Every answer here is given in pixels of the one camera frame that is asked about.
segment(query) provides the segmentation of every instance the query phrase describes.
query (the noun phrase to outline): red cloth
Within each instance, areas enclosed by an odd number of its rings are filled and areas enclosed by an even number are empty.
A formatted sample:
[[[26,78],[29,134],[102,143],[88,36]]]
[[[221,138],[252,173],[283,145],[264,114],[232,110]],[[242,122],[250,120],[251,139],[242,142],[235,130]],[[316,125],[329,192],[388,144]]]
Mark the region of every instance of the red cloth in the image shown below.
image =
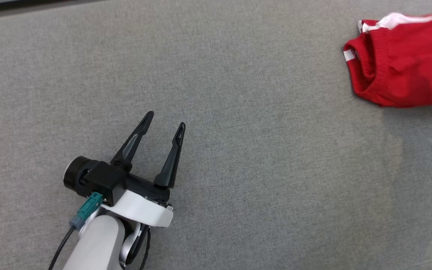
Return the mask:
[[[362,24],[367,29],[377,21]],[[389,107],[432,105],[432,21],[371,29],[344,51],[352,52],[346,62],[359,97]]]

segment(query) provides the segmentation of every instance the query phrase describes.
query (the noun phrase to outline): teal cable connector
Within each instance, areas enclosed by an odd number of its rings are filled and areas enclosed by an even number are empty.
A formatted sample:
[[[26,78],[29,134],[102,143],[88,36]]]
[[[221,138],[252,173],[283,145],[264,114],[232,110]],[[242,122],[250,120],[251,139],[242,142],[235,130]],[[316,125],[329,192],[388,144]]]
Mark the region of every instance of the teal cable connector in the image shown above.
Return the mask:
[[[78,214],[71,219],[69,224],[79,231],[84,226],[88,217],[91,216],[91,214],[94,213],[101,204],[103,204],[103,195],[98,192],[91,193],[91,196],[89,196],[82,207],[79,208]]]

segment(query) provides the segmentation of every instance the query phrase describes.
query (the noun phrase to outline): gray fabric surface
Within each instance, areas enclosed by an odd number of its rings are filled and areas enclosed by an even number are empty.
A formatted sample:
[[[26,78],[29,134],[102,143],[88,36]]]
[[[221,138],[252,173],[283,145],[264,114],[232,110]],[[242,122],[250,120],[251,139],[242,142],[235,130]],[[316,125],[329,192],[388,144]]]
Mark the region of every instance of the gray fabric surface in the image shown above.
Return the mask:
[[[357,99],[342,55],[357,20],[393,11],[432,0],[1,13],[0,270],[47,268],[84,201],[66,165],[109,161],[149,110],[137,175],[153,179],[187,131],[175,216],[153,230],[146,269],[432,270],[432,106]]]

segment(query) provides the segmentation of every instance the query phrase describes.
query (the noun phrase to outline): red fabric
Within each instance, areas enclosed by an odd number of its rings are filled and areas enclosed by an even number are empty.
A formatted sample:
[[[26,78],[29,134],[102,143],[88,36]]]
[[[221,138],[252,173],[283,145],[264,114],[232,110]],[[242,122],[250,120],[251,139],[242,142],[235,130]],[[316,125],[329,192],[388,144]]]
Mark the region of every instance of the red fabric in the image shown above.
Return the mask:
[[[359,97],[388,107],[432,105],[432,21],[371,30],[344,50],[355,55],[347,64]]]

